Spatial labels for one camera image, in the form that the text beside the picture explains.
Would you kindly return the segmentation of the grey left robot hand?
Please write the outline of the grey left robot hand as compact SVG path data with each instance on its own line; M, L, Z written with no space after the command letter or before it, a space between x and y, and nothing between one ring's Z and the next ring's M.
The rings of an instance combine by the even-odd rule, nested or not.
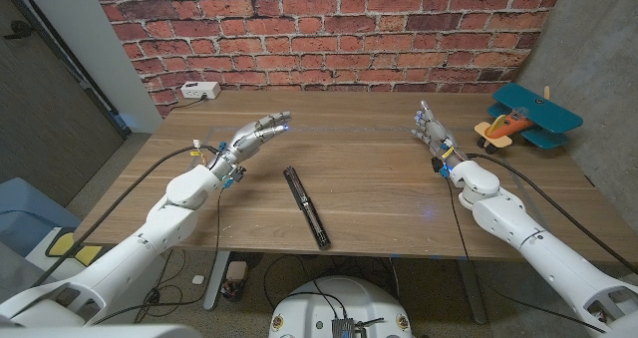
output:
M223 177L232 165L248 160L258 152L261 145L287 131L290 120L291 113L286 111L248 123L235 133L209 169L218 177Z

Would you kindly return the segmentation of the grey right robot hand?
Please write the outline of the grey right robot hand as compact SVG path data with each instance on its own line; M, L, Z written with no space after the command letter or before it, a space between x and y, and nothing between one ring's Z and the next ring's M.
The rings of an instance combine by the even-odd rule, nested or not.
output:
M468 159L467 155L458 148L454 136L435 118L434 112L426 101L421 101L421 107L415 115L417 128L412 134L423 141L433 156L449 167L454 167Z

